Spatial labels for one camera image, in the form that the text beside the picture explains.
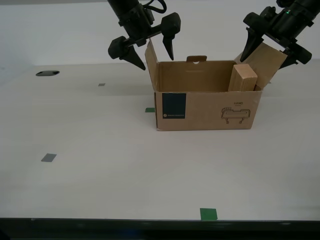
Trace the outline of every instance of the white table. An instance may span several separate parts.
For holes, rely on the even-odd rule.
[[[251,130],[159,132],[148,71],[34,67],[0,87],[0,217],[320,220],[319,70],[277,73]]]

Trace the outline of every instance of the black hole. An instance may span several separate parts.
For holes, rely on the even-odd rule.
[[[59,74],[60,72],[57,71],[57,70],[48,70],[48,71],[41,71],[41,72],[38,72],[36,74],[36,76],[39,76],[39,77],[49,77],[49,76],[55,76],[57,74]]]

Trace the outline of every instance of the open cardboard box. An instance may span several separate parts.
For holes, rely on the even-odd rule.
[[[186,61],[158,62],[150,40],[145,58],[154,90],[159,131],[250,129],[263,88],[286,59],[262,43],[242,64],[249,64],[258,79],[254,91],[228,92],[239,55],[230,61],[207,61],[189,56]]]

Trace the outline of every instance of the green tape marker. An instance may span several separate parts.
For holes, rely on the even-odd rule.
[[[218,220],[217,210],[215,208],[200,208],[201,221]]]
[[[155,113],[156,112],[156,109],[154,107],[147,107],[145,109],[145,112],[146,113]]]

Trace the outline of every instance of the printed diagram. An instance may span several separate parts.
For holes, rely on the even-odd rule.
[[[233,110],[231,107],[225,107],[222,109],[221,118],[226,120],[226,124],[229,124],[229,119],[241,119],[239,124],[245,119],[250,118],[250,110],[249,109],[241,109],[241,110]]]

